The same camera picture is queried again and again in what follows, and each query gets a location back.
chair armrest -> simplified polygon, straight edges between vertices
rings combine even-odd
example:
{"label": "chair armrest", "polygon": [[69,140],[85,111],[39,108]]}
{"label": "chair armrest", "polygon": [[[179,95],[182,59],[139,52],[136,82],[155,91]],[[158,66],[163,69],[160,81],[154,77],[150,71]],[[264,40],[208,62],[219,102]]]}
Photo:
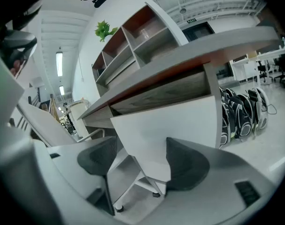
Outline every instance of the chair armrest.
{"label": "chair armrest", "polygon": [[96,134],[100,131],[103,133],[102,137],[104,137],[105,136],[105,129],[99,128],[99,129],[96,129],[94,132],[90,133],[89,135],[87,135],[86,137],[83,137],[82,139],[78,140],[77,143],[85,141],[86,139],[88,139],[89,137],[92,137],[94,134]]}

white ceiling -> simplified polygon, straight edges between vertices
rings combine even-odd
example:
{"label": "white ceiling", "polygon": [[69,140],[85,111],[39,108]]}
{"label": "white ceiling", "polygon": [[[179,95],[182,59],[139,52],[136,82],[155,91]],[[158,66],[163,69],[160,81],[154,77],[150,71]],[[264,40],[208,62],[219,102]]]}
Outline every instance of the white ceiling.
{"label": "white ceiling", "polygon": [[[154,0],[180,26],[197,21],[229,16],[257,15],[265,6],[262,0]],[[180,14],[180,9],[187,12]]]}
{"label": "white ceiling", "polygon": [[[187,20],[218,19],[225,16],[257,15],[264,7],[262,0],[154,0],[180,26]],[[185,14],[180,9],[186,8]],[[91,1],[43,0],[37,18],[28,30],[38,39],[34,53],[36,66],[49,93],[55,94],[57,104],[72,101],[72,83],[77,61],[79,40],[95,8]],[[63,76],[56,72],[55,54],[63,52]],[[66,95],[60,96],[59,86]]]}
{"label": "white ceiling", "polygon": [[[29,31],[38,39],[33,55],[48,93],[56,103],[72,102],[72,82],[77,61],[77,48],[81,36],[95,8],[91,1],[43,0],[39,15],[29,24]],[[57,76],[56,52],[63,52],[63,76]],[[60,95],[64,87],[65,96]]]}

white desk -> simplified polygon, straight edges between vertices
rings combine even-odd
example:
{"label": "white desk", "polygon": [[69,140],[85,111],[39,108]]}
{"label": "white desk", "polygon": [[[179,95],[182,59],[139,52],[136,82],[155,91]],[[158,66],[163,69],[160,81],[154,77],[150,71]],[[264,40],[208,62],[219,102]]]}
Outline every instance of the white desk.
{"label": "white desk", "polygon": [[80,137],[86,137],[89,135],[82,119],[78,119],[79,116],[82,115],[87,110],[89,102],[87,100],[79,100],[75,101],[71,104],[68,104],[66,108],[68,109],[67,114],[70,114],[70,118],[72,120],[73,125],[75,126],[75,129],[77,131],[77,134]]}
{"label": "white desk", "polygon": [[[266,60],[279,58],[283,54],[285,54],[285,47],[281,48],[281,46],[279,46],[278,50],[271,51],[271,52],[266,52],[266,53],[263,53],[263,54],[259,54],[259,55],[257,55],[257,57],[253,57],[253,58],[248,58],[248,57],[244,58],[242,60],[239,60],[237,62],[232,63],[232,66],[234,68],[233,72],[234,72],[235,76],[237,77],[237,74],[236,74],[236,71],[235,71],[235,67],[243,66],[245,80],[247,82],[247,75],[246,75],[246,70],[245,70],[244,65],[247,64],[250,61],[262,61],[263,64],[265,65],[265,68],[266,68],[266,71],[267,71],[267,77],[268,77],[268,80],[269,80],[270,74],[268,73],[268,64],[267,64]],[[256,75],[257,75],[257,83],[258,83],[258,86],[260,86],[261,83],[260,83],[260,79],[259,79],[259,72],[258,72],[257,66],[255,66],[255,70],[256,70]]]}

table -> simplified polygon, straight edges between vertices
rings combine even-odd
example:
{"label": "table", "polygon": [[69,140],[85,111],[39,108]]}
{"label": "table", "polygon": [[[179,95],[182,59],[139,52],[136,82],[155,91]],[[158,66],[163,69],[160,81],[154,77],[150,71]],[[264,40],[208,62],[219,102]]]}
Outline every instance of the table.
{"label": "table", "polygon": [[277,41],[272,27],[199,38],[143,66],[79,118],[86,126],[114,128],[144,175],[166,182],[166,137],[220,145],[222,108],[214,66]]}
{"label": "table", "polygon": [[[271,52],[266,52],[266,53],[259,53],[256,57],[253,57],[253,58],[244,58],[242,60],[239,60],[237,62],[234,62],[232,63],[232,66],[236,67],[236,66],[243,66],[245,64],[247,64],[248,62],[250,61],[263,61],[263,64],[265,65],[265,68],[266,68],[266,71],[268,71],[268,64],[267,64],[267,60],[268,59],[275,59],[275,58],[279,58],[281,55],[285,54],[285,46],[282,48],[281,46],[279,46],[279,49],[278,50],[274,50],[274,51],[271,51]],[[245,70],[245,67],[243,66],[243,69],[244,69],[244,75],[245,75],[245,79],[246,79],[246,82],[247,82],[247,76],[246,76],[246,70]],[[258,83],[258,86],[261,85],[260,83],[260,78],[259,78],[259,72],[258,72],[258,69],[257,69],[257,66],[255,66],[255,70],[256,70],[256,74],[257,74],[257,83]],[[269,72],[267,72],[267,77],[268,77],[268,80],[270,78],[270,74]]]}
{"label": "table", "polygon": [[81,119],[78,120],[78,117],[87,110],[89,102],[88,100],[79,100],[75,101],[73,103],[70,103],[66,106],[68,111],[66,112],[66,115],[69,114],[73,125],[75,126],[75,129],[77,131],[77,134],[80,137],[86,137],[89,135],[83,121]]}

floor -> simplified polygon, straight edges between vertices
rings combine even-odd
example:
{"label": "floor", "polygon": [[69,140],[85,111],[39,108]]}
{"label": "floor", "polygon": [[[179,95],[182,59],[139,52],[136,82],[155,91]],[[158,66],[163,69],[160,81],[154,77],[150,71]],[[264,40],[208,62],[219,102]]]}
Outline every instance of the floor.
{"label": "floor", "polygon": [[150,214],[163,200],[163,196],[153,197],[150,191],[134,185],[123,198],[124,211],[116,213],[115,218],[127,224],[136,224]]}
{"label": "floor", "polygon": [[[285,89],[279,83],[279,79],[271,84],[265,84],[263,79],[261,82],[261,88],[277,109],[277,114],[269,115],[268,126],[257,133],[256,137],[251,134],[243,140],[232,141],[222,149],[242,157],[278,185],[285,174]],[[256,82],[250,81],[232,89],[237,94],[246,94],[246,90],[254,86],[257,86]],[[274,113],[275,110],[269,107],[269,112]],[[135,185],[124,198],[124,211],[117,213],[115,218],[127,224],[136,224],[153,211],[163,199],[162,196],[154,198],[151,192]]]}
{"label": "floor", "polygon": [[[232,89],[237,94],[246,94],[246,90],[252,89],[254,85],[256,86],[256,82],[253,84],[253,81],[250,81]],[[279,79],[269,85],[261,79],[261,88],[277,109],[277,114],[269,115],[268,126],[261,133],[257,133],[256,138],[250,135],[243,141],[232,141],[223,150],[242,157],[278,185],[285,173],[285,89]],[[274,112],[274,108],[270,106],[269,113]]]}

